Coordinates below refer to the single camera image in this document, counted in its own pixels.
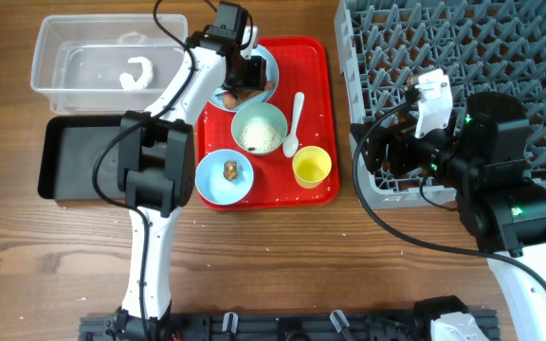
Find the orange carrot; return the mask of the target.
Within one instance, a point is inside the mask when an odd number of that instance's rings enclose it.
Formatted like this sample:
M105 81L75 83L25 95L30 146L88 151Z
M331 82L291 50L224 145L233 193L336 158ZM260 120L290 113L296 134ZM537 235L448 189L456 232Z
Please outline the orange carrot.
M264 87L263 91L257 90L242 90L236 96L232 95L230 92L226 92L223 95L223 105L226 109L234 109L246 101L253 99L256 96L259 96L265 91L272 90L275 87L276 83L274 81L268 81Z

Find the green bowl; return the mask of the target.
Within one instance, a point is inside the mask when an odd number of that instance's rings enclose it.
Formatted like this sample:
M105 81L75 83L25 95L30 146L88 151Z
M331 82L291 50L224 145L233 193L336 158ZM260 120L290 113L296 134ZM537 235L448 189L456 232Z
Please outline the green bowl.
M287 123L285 115L279 108L277 108L273 104L266 103L266 102L258 102L258 103L249 104L246 107L239 110L235 114L231 122L231 134L232 134L233 140L242 150L247 152L247 150L245 150L239 144L239 134L243 125L252 117L263 117L269 120L272 124L274 124L282 134L282 143L283 143L288 133L288 123ZM252 153L252 154L266 155L268 153L264 153L264 154Z

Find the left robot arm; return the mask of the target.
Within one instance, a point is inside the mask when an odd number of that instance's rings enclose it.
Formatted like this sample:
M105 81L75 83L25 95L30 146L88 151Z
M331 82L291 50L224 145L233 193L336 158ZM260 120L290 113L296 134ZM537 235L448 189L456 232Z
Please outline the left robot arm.
M181 42L183 61L160 97L126 112L109 144L118 148L121 207L134 229L127 292L105 331L114 340L175 338L170 261L173 230L194 186L193 125L217 89L237 97L266 84L266 62L251 54L258 34L248 10L222 1L215 12L212 24Z

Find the brown food scrap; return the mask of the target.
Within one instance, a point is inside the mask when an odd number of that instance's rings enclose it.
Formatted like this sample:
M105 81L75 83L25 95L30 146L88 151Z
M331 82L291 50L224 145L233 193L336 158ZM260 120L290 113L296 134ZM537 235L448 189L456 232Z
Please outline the brown food scrap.
M239 176L238 163L232 160L226 161L224 163L223 176L229 182L235 180Z

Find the small light blue bowl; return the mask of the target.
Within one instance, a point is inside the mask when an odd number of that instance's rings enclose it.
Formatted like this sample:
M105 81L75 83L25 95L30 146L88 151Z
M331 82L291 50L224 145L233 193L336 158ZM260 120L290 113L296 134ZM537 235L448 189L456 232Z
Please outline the small light blue bowl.
M232 181L224 176L225 163L236 163L238 175ZM230 149L217 150L206 155L198 164L195 185L199 194L209 203L230 206L242 201L252 189L254 170L242 154Z

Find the yellow cup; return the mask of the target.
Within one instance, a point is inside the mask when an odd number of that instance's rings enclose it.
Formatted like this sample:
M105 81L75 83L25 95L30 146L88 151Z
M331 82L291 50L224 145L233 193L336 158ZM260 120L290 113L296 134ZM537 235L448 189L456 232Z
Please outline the yellow cup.
M332 159L321 147L306 146L293 156L292 170L299 186L316 188L330 174Z

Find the white rice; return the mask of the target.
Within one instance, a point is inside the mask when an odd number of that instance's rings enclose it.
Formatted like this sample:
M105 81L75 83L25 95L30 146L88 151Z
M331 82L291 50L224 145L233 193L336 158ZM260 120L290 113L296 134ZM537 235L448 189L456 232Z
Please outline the white rice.
M264 154L274 151L282 143L277 127L263 117L252 117L242 127L239 144L250 153Z

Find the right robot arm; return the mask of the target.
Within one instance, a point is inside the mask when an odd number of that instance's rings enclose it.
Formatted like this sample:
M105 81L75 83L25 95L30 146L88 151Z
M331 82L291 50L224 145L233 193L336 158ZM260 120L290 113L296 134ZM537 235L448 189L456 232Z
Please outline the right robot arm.
M406 123L368 126L354 158L392 174L420 167L455 188L460 221L474 250L443 246L403 234L374 214L393 236L424 248L484 258L506 300L520 340L546 340L546 189L524 177L529 120L521 102L499 92L468 97L459 137L444 129L410 136Z

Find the white tissue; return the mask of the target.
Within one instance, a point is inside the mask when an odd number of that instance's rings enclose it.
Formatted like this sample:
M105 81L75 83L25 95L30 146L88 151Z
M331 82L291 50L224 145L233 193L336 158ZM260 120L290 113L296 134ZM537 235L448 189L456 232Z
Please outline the white tissue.
M144 90L152 82L154 78L154 66L153 63L143 57L132 57L127 63L136 63L141 66L141 74L135 79L130 73L122 73L119 75L118 80L123 90Z

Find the large light blue plate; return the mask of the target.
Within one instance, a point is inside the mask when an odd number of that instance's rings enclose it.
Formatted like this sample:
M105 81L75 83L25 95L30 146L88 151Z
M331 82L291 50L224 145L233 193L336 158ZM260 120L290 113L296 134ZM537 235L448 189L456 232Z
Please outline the large light blue plate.
M275 94L277 87L279 85L279 67L277 61L269 50L263 45L258 45L255 49L252 50L252 56L262 57L266 61L266 80L267 84L263 92L259 91L247 91L240 96L240 103L233 108L227 108L225 105L225 97L227 92L218 88L214 94L209 99L209 104L212 106L228 112L237 112L243 107L246 107L248 104L256 102L268 102L272 96Z

